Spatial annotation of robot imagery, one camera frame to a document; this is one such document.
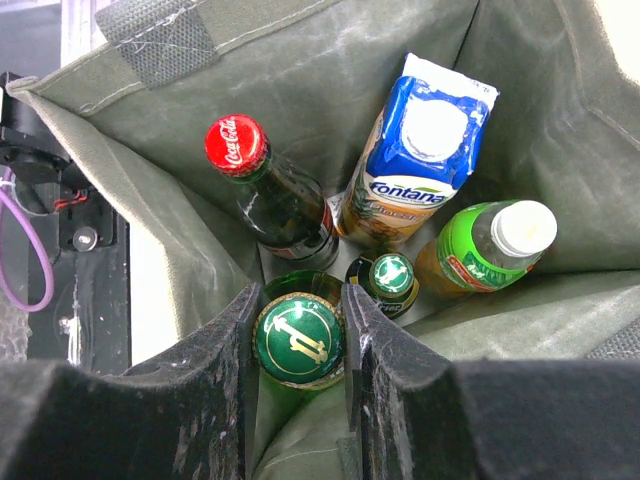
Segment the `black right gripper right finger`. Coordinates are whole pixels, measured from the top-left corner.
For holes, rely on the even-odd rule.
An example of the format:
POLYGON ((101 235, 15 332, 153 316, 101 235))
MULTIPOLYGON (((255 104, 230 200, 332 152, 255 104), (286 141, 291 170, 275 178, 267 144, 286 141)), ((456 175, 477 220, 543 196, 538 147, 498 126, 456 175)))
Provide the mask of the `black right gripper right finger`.
POLYGON ((342 290, 358 479, 635 479, 639 365, 462 361, 342 290))

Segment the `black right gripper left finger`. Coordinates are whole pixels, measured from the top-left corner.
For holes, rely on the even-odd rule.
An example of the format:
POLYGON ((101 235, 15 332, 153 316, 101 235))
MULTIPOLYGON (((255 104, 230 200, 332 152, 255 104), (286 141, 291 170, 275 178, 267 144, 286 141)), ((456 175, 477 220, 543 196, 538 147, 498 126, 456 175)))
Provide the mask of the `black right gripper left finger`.
POLYGON ((258 400, 258 285, 119 376, 62 361, 1 366, 5 479, 247 479, 258 400))

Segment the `green glass bottle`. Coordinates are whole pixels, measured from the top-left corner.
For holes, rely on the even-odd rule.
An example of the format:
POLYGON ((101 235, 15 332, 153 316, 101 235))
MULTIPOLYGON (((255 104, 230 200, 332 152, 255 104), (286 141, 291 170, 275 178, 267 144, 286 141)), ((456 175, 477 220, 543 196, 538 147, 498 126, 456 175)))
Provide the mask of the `green glass bottle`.
POLYGON ((296 270, 271 280, 252 329, 252 351, 272 382, 315 392, 344 376, 343 282, 320 270, 296 270))
POLYGON ((345 282, 360 285, 391 320, 411 308, 420 288, 411 261, 397 251, 386 250, 362 252, 347 268, 345 282))

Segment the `green glass bottle front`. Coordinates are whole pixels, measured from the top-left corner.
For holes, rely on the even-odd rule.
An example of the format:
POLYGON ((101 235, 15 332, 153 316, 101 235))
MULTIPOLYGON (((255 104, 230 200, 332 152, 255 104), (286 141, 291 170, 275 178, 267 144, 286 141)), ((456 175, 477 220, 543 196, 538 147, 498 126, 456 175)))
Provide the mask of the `green glass bottle front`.
POLYGON ((347 268, 345 282, 360 285, 391 320, 411 308, 420 288, 411 261, 397 251, 386 250, 362 252, 347 268))

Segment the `green tea plastic bottle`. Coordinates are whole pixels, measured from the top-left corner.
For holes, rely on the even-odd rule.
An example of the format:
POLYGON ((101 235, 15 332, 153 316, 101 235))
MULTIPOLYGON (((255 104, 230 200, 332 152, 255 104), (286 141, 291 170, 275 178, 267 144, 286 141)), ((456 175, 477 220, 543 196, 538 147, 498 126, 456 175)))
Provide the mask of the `green tea plastic bottle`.
POLYGON ((415 275, 444 300, 493 293, 529 273, 557 232, 554 213, 538 201, 477 204, 456 213, 420 250, 415 275))

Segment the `cola glass bottle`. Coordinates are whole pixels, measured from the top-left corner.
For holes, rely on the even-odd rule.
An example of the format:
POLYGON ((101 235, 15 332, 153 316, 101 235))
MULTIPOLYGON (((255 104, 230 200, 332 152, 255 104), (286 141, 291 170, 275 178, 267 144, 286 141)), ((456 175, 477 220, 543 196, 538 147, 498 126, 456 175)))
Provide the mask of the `cola glass bottle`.
POLYGON ((241 218, 263 248, 297 269, 333 264, 339 240, 320 184, 275 153, 255 119, 217 119, 204 147, 212 167, 233 185, 241 218))

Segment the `blue white beverage carton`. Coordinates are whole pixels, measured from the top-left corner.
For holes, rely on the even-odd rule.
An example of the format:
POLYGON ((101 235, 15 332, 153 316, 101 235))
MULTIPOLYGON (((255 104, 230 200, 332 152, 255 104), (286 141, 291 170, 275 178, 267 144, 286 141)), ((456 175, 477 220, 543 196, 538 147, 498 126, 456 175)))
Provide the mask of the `blue white beverage carton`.
POLYGON ((407 53, 344 192, 340 234, 364 246, 414 235, 474 173, 499 95, 407 53))

